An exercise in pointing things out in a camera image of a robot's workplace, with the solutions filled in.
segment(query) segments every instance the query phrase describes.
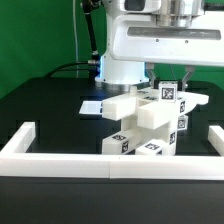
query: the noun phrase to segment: black cable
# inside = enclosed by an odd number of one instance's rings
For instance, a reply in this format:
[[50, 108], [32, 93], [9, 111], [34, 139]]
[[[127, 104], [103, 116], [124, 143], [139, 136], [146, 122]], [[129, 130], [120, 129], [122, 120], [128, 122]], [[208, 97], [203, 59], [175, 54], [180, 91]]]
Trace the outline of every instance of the black cable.
[[85, 17], [86, 17], [86, 22], [87, 22], [87, 26], [88, 26], [90, 45], [91, 45], [92, 52], [98, 52], [97, 46], [96, 46], [95, 34], [94, 34], [94, 30], [93, 30], [92, 17], [90, 14], [85, 14]]
[[60, 71], [63, 68], [68, 68], [68, 67], [72, 67], [75, 65], [88, 65], [88, 62], [72, 62], [72, 63], [61, 65], [61, 66], [53, 69], [52, 71], [48, 72], [44, 77], [50, 78], [55, 72]]
[[48, 77], [46, 77], [46, 78], [51, 78], [51, 76], [53, 75], [53, 74], [55, 74], [56, 72], [72, 72], [72, 71], [89, 71], [89, 69], [87, 69], [87, 68], [80, 68], [80, 69], [58, 69], [58, 70], [55, 70], [54, 72], [51, 72], [51, 74], [48, 76]]
[[170, 64], [169, 67], [170, 67], [170, 71], [171, 71], [171, 74], [172, 74], [172, 76], [173, 76], [173, 79], [174, 79], [174, 80], [177, 80], [177, 78], [176, 78], [176, 76], [175, 76], [175, 73], [174, 73], [174, 71], [173, 71], [173, 67], [172, 67], [172, 65]]

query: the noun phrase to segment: black table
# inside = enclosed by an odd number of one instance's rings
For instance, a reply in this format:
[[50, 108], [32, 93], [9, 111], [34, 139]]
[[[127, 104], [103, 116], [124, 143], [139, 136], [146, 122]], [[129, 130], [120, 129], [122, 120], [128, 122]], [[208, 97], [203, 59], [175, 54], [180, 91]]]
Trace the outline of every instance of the black table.
[[[188, 91], [208, 94], [209, 104], [189, 114], [178, 133], [177, 155], [212, 155], [208, 126], [224, 127], [223, 90], [189, 82]], [[120, 122], [80, 115], [83, 100], [121, 93], [87, 79], [35, 78], [0, 100], [3, 147], [24, 121], [35, 121], [29, 153], [100, 154], [103, 138]], [[223, 223], [224, 182], [0, 177], [0, 219], [7, 223]]]

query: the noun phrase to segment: white robot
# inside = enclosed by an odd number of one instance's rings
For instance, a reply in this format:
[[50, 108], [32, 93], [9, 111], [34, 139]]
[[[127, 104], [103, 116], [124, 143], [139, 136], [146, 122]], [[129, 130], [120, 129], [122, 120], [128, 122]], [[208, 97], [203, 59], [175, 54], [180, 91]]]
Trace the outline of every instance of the white robot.
[[[178, 129], [186, 113], [208, 96], [186, 93], [195, 65], [224, 65], [224, 7], [202, 0], [102, 0], [107, 15], [107, 50], [101, 58], [98, 86], [151, 87], [103, 101], [102, 116], [122, 120], [121, 131], [103, 140], [103, 154], [174, 155]], [[156, 82], [154, 63], [186, 65], [182, 83]]]

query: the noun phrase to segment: cable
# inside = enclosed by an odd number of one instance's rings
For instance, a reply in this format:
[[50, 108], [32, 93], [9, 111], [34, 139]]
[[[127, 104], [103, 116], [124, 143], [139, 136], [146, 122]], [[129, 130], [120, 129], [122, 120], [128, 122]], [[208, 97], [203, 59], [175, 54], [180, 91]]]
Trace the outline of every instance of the cable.
[[171, 71], [171, 73], [172, 73], [173, 79], [174, 79], [174, 80], [177, 80], [177, 78], [176, 78], [176, 76], [175, 76], [175, 74], [174, 74], [172, 65], [169, 65], [169, 66], [170, 66], [170, 71]]
[[53, 74], [57, 73], [57, 72], [73, 72], [73, 71], [89, 71], [89, 69], [87, 68], [79, 68], [79, 69], [60, 69], [60, 70], [56, 70], [53, 73], [51, 73], [50, 76], [48, 76], [47, 78], [50, 78]]
[[82, 0], [82, 9], [85, 14], [86, 18], [86, 23], [87, 23], [87, 28], [88, 28], [88, 34], [89, 34], [89, 39], [90, 39], [90, 46], [92, 49], [92, 59], [94, 60], [99, 60], [100, 55], [97, 49], [97, 44], [96, 44], [96, 38], [95, 38], [95, 32], [93, 28], [93, 22], [92, 22], [92, 16], [91, 12], [94, 9], [98, 9], [100, 5], [99, 0]]
[[72, 67], [75, 65], [88, 65], [88, 62], [73, 62], [73, 63], [68, 63], [68, 64], [64, 64], [61, 65], [55, 69], [53, 69], [52, 71], [48, 72], [44, 77], [45, 78], [50, 78], [55, 72], [62, 70], [63, 68], [68, 68], [68, 67]]
[[75, 37], [75, 59], [79, 61], [79, 44], [78, 44], [78, 32], [76, 24], [76, 0], [73, 0], [73, 28], [74, 28], [74, 37]]

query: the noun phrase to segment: green backdrop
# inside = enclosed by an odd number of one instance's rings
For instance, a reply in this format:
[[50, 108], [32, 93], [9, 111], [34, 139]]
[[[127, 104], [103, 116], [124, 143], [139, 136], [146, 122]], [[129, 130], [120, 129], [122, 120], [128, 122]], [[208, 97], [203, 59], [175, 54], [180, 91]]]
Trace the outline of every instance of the green backdrop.
[[[90, 58], [80, 0], [76, 1], [78, 48], [72, 0], [0, 0], [0, 3], [0, 97], [32, 77], [41, 77], [61, 64], [75, 61], [76, 50], [80, 61]], [[93, 22], [102, 54], [106, 41], [103, 8], [93, 12]], [[184, 75], [183, 66], [174, 65], [173, 70], [177, 78]], [[155, 71], [164, 79], [172, 78], [168, 65], [157, 65]], [[79, 76], [86, 77], [86, 73], [80, 72]], [[224, 68], [197, 67], [192, 79], [211, 81], [224, 88]]]

